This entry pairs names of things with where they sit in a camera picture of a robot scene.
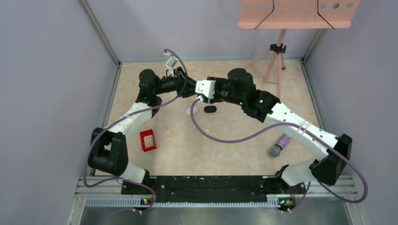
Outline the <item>black oval earbud case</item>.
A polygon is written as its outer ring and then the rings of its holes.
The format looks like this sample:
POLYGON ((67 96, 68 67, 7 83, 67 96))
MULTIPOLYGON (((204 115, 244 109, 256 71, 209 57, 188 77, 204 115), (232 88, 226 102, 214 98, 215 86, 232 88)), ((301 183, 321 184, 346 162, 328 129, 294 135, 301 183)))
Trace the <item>black oval earbud case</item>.
POLYGON ((204 107, 204 112, 206 113, 214 113, 217 111, 217 107, 214 105, 208 105, 204 107))

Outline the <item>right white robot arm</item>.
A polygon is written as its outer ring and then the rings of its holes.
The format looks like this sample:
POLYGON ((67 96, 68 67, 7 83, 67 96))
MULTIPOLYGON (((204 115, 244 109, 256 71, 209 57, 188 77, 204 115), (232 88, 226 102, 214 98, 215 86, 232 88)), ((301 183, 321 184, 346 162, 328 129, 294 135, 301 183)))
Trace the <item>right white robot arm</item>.
POLYGON ((227 78, 208 77, 198 81, 198 94, 209 103, 227 102, 239 105, 243 112, 260 122, 274 126, 304 146, 313 159, 289 165, 275 180, 281 193, 288 193, 295 185, 317 180, 335 185, 349 158, 352 138, 346 134, 336 136, 303 119, 268 91, 259 90, 253 76, 243 68, 228 72, 227 78))

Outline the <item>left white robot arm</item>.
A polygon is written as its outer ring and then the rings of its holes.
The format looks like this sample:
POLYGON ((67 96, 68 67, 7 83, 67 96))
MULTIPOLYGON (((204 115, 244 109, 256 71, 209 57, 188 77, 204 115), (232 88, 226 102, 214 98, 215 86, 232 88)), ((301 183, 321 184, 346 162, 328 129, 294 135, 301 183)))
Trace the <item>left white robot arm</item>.
POLYGON ((133 188, 144 194, 151 186, 149 172, 129 162, 127 139, 165 105, 160 94, 174 91, 177 97, 190 97, 195 94, 196 82, 182 67, 162 78, 151 69, 141 71, 138 77, 139 93, 132 107, 113 124, 93 130, 87 163, 93 169, 132 181, 133 188))

